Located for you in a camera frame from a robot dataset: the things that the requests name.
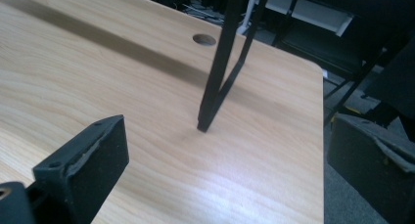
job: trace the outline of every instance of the floor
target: floor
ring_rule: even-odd
[[[201,19],[211,21],[218,25],[222,24],[223,16],[214,13],[209,10],[203,10],[202,13],[187,8],[185,13],[199,17]],[[274,32],[268,31],[263,27],[260,27],[255,35],[256,40],[270,45],[275,36]],[[359,112],[367,112],[378,104],[377,100],[367,98],[362,99],[361,95],[365,87],[382,71],[381,67],[375,67],[369,74],[366,80],[359,86],[359,88],[352,94],[352,96],[346,102],[348,107],[351,107]],[[324,93],[328,93],[334,86],[328,82],[324,82]],[[325,113],[331,110],[333,106],[346,91],[344,87],[338,94],[335,94],[330,99],[325,101]],[[402,137],[406,137],[400,121],[397,119],[389,127],[390,131],[393,131]],[[331,137],[330,125],[324,128],[324,218],[325,223],[387,223],[385,219],[376,212],[372,206],[362,198],[356,190],[354,190],[349,183],[343,179],[343,177],[327,163],[326,155],[329,148]]]

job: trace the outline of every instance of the black object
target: black object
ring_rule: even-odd
[[[390,223],[415,223],[415,144],[338,114],[328,162]]]
[[[325,5],[334,5],[362,18],[375,22],[406,24],[413,18],[414,0],[314,0]]]
[[[257,26],[265,8],[267,0],[259,0],[259,4],[254,14],[253,23],[245,40],[244,47],[237,64],[235,64],[222,88],[222,80],[225,74],[226,66],[231,55],[233,42],[235,40],[236,30],[239,23],[239,13],[244,5],[244,0],[229,0],[228,8],[225,14],[225,23],[220,34],[216,54],[207,80],[207,87],[202,99],[199,111],[198,129],[207,132],[208,128],[223,103],[226,95],[231,89],[239,71],[245,63],[245,59],[250,50],[254,39]]]
[[[390,24],[387,21],[378,22],[372,20],[373,18],[370,16],[362,18],[360,15],[355,15],[352,24],[345,32],[345,37],[339,37],[327,29],[293,19],[292,11],[295,9],[297,1],[292,0],[290,10],[277,31],[273,45],[311,60],[344,80],[333,91],[328,93],[324,97],[325,99],[328,99],[348,83],[352,83],[347,87],[348,89],[342,98],[335,104],[333,110],[324,119],[324,123],[327,124],[333,115],[344,105],[348,97],[358,87],[372,67],[383,58],[386,53],[384,47],[398,37],[407,24]],[[361,23],[359,28],[363,25],[367,26],[370,32],[363,34],[362,39],[350,39],[350,36],[356,36],[356,34],[347,34],[351,33],[351,30],[359,30],[353,29],[358,23]],[[375,34],[376,39],[374,40],[376,42],[372,39],[372,36]]]
[[[415,119],[414,53],[415,35],[364,91],[411,119]]]
[[[0,223],[91,223],[127,164],[123,116],[97,121],[37,164],[26,190],[0,185]]]

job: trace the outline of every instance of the wooden desk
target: wooden desk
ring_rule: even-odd
[[[29,185],[84,127],[124,114],[130,163],[96,223],[323,222],[320,68],[254,42],[204,134],[215,46],[196,33],[220,29],[147,0],[0,0],[0,182]]]

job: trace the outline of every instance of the wood grain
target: wood grain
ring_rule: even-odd
[[[220,28],[147,0],[0,0],[0,182],[123,114],[130,163],[95,223],[323,222],[321,69],[254,42],[207,134]],[[244,42],[238,36],[231,65]]]

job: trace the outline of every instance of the black metal stand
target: black metal stand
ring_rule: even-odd
[[[235,64],[222,88],[220,88],[235,40],[236,30],[239,23],[239,13],[244,5],[243,0],[229,0],[228,8],[225,14],[225,23],[222,28],[222,33],[220,34],[216,54],[214,56],[210,75],[207,80],[207,87],[201,102],[198,124],[199,130],[203,132],[208,131],[208,128],[213,122],[213,119],[222,105],[223,100],[231,89],[236,77],[239,74],[239,71],[242,69],[253,42],[266,2],[267,0],[259,0],[259,4],[256,7],[256,12],[254,14],[253,23],[248,32],[238,63]]]

